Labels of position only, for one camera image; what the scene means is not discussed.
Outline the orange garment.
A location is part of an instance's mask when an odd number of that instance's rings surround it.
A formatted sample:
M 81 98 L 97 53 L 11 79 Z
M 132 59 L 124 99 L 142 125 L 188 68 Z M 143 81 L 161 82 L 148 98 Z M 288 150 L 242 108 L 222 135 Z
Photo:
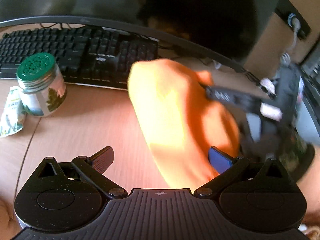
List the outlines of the orange garment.
M 135 62 L 127 83 L 146 143 L 169 187 L 195 190 L 218 172 L 208 151 L 236 157 L 240 132 L 225 106 L 207 99 L 210 72 L 169 59 Z

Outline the crumpled white paper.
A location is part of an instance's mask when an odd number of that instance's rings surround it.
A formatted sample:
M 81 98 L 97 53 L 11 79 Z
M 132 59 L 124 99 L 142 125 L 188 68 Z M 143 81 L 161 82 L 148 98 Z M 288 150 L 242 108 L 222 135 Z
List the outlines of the crumpled white paper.
M 266 77 L 261 79 L 260 86 L 268 94 L 272 94 L 272 95 L 276 94 L 275 85 L 273 84 L 273 82 L 270 79 L 268 79 Z

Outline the right computer monitor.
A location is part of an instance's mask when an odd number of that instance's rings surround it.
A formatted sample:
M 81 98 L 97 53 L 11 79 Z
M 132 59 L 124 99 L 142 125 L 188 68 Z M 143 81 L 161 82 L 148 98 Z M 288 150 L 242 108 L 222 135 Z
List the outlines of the right computer monitor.
M 300 70 L 304 90 L 296 130 L 305 141 L 319 146 L 319 56 L 309 56 Z

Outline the left curved monitor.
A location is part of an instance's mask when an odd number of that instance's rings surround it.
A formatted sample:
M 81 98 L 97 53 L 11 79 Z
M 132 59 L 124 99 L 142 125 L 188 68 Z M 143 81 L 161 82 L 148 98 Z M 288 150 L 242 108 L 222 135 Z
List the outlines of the left curved monitor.
M 1 0 L 1 26 L 74 23 L 123 30 L 241 71 L 279 0 Z

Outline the green white packet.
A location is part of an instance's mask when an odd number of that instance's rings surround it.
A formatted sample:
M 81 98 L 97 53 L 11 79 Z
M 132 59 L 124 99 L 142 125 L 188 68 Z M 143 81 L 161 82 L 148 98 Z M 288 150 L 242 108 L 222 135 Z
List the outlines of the green white packet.
M 24 127 L 25 117 L 26 111 L 20 98 L 20 87 L 10 87 L 1 115 L 1 138 L 21 131 Z

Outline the green lid jar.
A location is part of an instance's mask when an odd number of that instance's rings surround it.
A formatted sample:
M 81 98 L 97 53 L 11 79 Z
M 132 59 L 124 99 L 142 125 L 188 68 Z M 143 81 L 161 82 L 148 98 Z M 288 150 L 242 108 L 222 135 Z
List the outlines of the green lid jar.
M 67 90 L 55 57 L 37 53 L 18 67 L 16 77 L 24 109 L 34 116 L 49 116 L 65 101 Z

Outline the black keyboard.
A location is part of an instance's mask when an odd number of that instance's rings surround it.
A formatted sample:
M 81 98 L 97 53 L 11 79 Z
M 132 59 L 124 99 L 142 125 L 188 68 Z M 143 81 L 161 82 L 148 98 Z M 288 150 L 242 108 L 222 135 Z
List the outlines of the black keyboard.
M 157 59 L 158 43 L 101 27 L 23 29 L 1 37 L 1 78 L 15 79 L 18 65 L 50 53 L 66 83 L 126 89 L 133 63 Z

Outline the black wall power strip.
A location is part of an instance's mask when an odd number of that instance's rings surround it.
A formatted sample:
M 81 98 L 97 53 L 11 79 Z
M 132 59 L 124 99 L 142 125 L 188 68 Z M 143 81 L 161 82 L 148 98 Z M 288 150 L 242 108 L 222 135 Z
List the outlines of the black wall power strip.
M 297 37 L 300 40 L 305 40 L 310 34 L 311 28 L 303 18 L 301 13 L 289 0 L 279 0 L 274 11 L 292 30 L 292 20 L 298 19 L 300 22 L 300 29 L 297 33 Z

